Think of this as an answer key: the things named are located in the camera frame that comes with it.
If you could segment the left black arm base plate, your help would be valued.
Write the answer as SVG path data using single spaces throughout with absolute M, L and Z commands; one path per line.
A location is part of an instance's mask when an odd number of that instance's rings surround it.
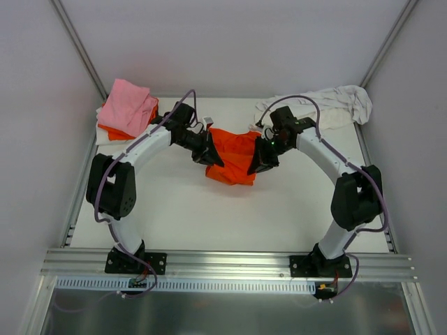
M 157 275 L 164 275 L 166 272 L 166 253 L 150 253 L 144 250 L 138 251 L 135 257 L 152 267 Z M 104 272 L 107 274 L 148 274 L 149 269 L 143 263 L 133 259 L 127 254 L 113 248 L 107 256 Z

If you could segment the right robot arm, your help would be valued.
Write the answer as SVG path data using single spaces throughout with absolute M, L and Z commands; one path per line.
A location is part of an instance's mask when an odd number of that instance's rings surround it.
M 314 161 L 335 187 L 330 204 L 332 223 L 308 255 L 289 258 L 291 277 L 351 277 L 346 249 L 364 226 L 383 212 L 380 170 L 374 165 L 352 167 L 327 146 L 311 118 L 297 119 L 289 107 L 275 110 L 270 118 L 272 128 L 256 139 L 247 173 L 271 170 L 279 165 L 280 155 L 297 149 Z

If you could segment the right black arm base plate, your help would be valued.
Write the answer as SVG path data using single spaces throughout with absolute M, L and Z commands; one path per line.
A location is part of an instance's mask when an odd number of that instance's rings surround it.
M 292 278 L 351 278 L 351 263 L 346 255 L 333 260 L 326 260 L 316 254 L 291 255 L 289 269 Z

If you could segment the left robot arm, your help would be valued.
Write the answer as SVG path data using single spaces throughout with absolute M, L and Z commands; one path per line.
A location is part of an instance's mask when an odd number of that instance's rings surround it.
M 115 248 L 123 253 L 121 265 L 130 273 L 141 271 L 145 265 L 145 256 L 140 253 L 143 240 L 128 219 L 136 204 L 136 175 L 141 168 L 174 144 L 189 150 L 195 163 L 224 166 L 211 132 L 192 130 L 195 115 L 193 107 L 178 101 L 171 112 L 152 120 L 125 149 L 113 155 L 97 154 L 91 162 L 86 200 L 94 208 L 95 221 L 108 226 Z

